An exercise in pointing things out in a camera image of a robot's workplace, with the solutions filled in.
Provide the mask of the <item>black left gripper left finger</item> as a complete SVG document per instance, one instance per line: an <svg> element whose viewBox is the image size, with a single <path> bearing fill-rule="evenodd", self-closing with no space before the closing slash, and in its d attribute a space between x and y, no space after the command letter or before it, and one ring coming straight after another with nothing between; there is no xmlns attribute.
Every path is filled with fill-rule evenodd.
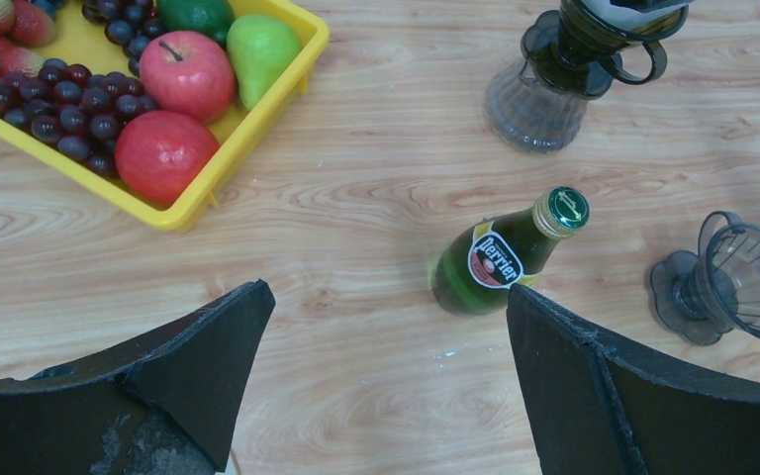
<svg viewBox="0 0 760 475"><path fill-rule="evenodd" d="M216 474L275 306L247 282L34 376L0 379L0 474Z"/></svg>

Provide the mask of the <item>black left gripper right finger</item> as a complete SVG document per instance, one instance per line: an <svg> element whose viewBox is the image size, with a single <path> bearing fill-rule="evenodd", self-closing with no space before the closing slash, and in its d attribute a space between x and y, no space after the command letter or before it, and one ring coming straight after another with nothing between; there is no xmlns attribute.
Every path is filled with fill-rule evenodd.
<svg viewBox="0 0 760 475"><path fill-rule="evenodd" d="M760 383L600 327L521 285L507 325L545 474L760 474Z"/></svg>

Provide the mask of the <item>grey clear plastic dripper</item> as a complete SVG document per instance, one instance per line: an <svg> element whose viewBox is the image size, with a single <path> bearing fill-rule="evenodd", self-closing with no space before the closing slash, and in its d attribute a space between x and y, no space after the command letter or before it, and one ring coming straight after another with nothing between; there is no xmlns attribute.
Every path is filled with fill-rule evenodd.
<svg viewBox="0 0 760 475"><path fill-rule="evenodd" d="M648 288L653 317L692 344L713 345L733 330L760 339L760 225L708 214L698 248L656 262Z"/></svg>

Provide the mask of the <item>dark olive coffee dripper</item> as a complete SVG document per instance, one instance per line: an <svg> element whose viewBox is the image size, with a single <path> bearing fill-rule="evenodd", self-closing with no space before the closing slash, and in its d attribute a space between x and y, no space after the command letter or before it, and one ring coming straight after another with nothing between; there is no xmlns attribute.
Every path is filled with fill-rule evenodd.
<svg viewBox="0 0 760 475"><path fill-rule="evenodd" d="M584 100L606 94L613 81L642 85L661 77L667 53L661 42L685 24L687 6L678 6L644 26L625 29L593 12L584 1L562 1L542 13L522 36L522 55L543 86ZM620 53L641 47L650 59L642 77L623 66Z"/></svg>

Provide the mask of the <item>white paper coffee filter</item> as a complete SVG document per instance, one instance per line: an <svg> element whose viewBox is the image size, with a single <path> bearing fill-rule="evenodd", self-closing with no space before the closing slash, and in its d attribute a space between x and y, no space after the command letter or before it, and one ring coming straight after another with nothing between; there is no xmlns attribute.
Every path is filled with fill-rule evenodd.
<svg viewBox="0 0 760 475"><path fill-rule="evenodd" d="M584 1L584 5L601 20L619 29L634 32L690 3L692 0Z"/></svg>

